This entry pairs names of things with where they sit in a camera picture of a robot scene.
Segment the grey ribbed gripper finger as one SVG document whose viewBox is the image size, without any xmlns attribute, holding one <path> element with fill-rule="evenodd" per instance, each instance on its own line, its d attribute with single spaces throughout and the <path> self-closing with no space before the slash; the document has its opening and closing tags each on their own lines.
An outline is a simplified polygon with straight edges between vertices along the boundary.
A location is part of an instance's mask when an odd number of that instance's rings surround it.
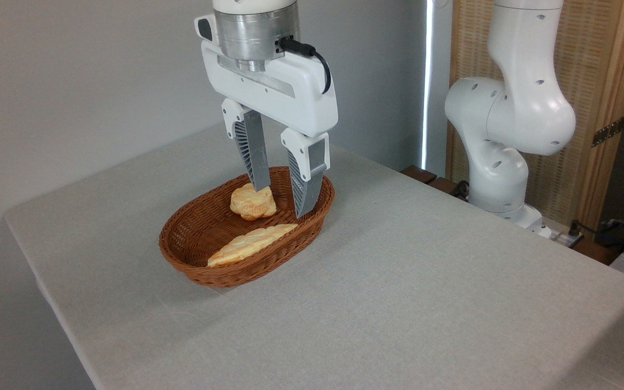
<svg viewBox="0 0 624 390">
<path fill-rule="evenodd" d="M 329 136 L 305 136 L 291 128 L 281 134 L 282 144 L 288 150 L 288 168 L 295 203 L 296 217 L 310 212 L 322 185 L 323 173 L 330 168 Z"/>
<path fill-rule="evenodd" d="M 232 99 L 223 101 L 222 111 L 228 138 L 235 141 L 250 182 L 260 192 L 271 183 L 262 116 Z"/>
</svg>

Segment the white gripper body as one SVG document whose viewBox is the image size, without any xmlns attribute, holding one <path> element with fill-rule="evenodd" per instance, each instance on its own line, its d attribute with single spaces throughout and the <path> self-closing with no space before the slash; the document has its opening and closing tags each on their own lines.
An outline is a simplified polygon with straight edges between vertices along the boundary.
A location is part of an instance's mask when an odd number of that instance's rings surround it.
<svg viewBox="0 0 624 390">
<path fill-rule="evenodd" d="M 333 86 L 322 94 L 325 73 L 317 59 L 297 54 L 264 62 L 263 71 L 240 69 L 219 46 L 201 42 L 206 73 L 218 93 L 309 137 L 339 120 Z"/>
</svg>

